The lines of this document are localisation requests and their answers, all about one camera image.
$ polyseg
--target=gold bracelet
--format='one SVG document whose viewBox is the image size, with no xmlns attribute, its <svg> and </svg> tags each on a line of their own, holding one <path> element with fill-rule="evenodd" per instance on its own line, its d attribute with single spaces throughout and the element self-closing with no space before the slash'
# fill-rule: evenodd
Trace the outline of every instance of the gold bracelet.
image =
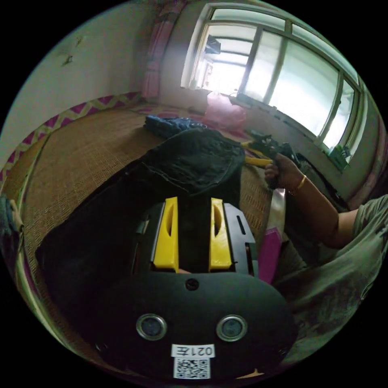
<svg viewBox="0 0 388 388">
<path fill-rule="evenodd" d="M 303 185 L 304 185 L 304 182 L 306 181 L 306 175 L 303 175 L 303 179 L 302 179 L 302 182 L 299 183 L 299 186 L 292 192 L 289 192 L 291 195 L 294 195 Z"/>
</svg>

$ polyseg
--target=person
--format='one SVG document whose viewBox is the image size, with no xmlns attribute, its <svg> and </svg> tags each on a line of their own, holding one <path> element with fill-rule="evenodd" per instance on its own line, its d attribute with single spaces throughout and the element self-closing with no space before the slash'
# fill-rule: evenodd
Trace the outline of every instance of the person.
<svg viewBox="0 0 388 388">
<path fill-rule="evenodd" d="M 330 260 L 314 266 L 305 263 L 292 241 L 280 254 L 272 285 L 288 302 L 299 327 L 281 365 L 288 368 L 333 338 L 372 287 L 388 250 L 388 195 L 338 213 L 290 159 L 277 154 L 275 160 L 266 166 L 265 180 L 277 178 L 277 188 L 292 195 L 316 239 L 335 250 Z"/>
</svg>

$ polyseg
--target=yellow plastic part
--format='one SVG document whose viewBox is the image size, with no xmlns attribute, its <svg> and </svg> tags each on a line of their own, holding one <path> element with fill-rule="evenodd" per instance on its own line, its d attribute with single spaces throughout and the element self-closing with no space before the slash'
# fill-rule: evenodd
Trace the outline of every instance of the yellow plastic part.
<svg viewBox="0 0 388 388">
<path fill-rule="evenodd" d="M 156 242 L 154 265 L 158 269 L 174 269 L 178 273 L 178 198 L 165 200 L 158 240 Z"/>
<path fill-rule="evenodd" d="M 246 149 L 247 151 L 253 152 L 254 154 L 256 154 L 258 156 L 265 156 L 262 152 L 251 148 L 250 145 L 251 145 L 251 142 L 241 143 L 241 147 Z"/>
<path fill-rule="evenodd" d="M 226 229 L 224 207 L 221 199 L 211 199 L 209 272 L 228 270 L 232 265 Z"/>
<path fill-rule="evenodd" d="M 245 163 L 256 167 L 265 167 L 269 164 L 272 164 L 273 161 L 270 159 L 249 158 L 246 156 Z"/>
</svg>

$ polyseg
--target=hand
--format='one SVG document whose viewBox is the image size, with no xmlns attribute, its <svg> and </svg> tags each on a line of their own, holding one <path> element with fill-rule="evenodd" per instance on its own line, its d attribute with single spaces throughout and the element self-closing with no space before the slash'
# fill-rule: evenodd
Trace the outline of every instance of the hand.
<svg viewBox="0 0 388 388">
<path fill-rule="evenodd" d="M 264 174 L 267 183 L 277 178 L 277 188 L 295 191 L 303 179 L 303 174 L 295 163 L 282 154 L 276 154 L 276 164 L 266 166 Z"/>
</svg>

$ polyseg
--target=wall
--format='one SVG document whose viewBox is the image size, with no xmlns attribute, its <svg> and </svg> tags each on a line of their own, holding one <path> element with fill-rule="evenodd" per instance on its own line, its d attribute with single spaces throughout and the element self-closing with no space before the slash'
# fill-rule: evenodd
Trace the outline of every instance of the wall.
<svg viewBox="0 0 388 388">
<path fill-rule="evenodd" d="M 157 2 L 124 3 L 64 38 L 19 91 L 0 138 L 0 168 L 51 117 L 85 101 L 140 91 Z M 77 38 L 83 41 L 75 48 Z M 73 62 L 61 66 L 67 55 Z"/>
<path fill-rule="evenodd" d="M 190 70 L 185 67 L 186 55 L 191 57 L 194 55 L 195 39 L 192 40 L 192 36 L 197 37 L 200 34 L 201 23 L 203 22 L 202 11 L 207 3 L 205 0 L 189 3 L 183 9 L 172 31 L 161 68 L 159 102 L 162 104 L 190 108 L 202 113 L 206 110 L 208 92 L 205 90 L 190 90 L 181 85 L 187 85 L 185 81 Z M 279 142 L 289 142 L 297 151 L 304 154 L 325 175 L 339 194 L 347 200 L 368 176 L 378 141 L 377 110 L 370 96 L 367 99 L 368 110 L 364 122 L 365 131 L 359 139 L 359 147 L 349 166 L 342 174 L 327 156 L 299 131 L 287 126 L 280 120 L 262 111 L 251 110 L 248 112 L 247 126 L 257 128 L 263 133 L 271 133 L 274 139 Z"/>
</svg>

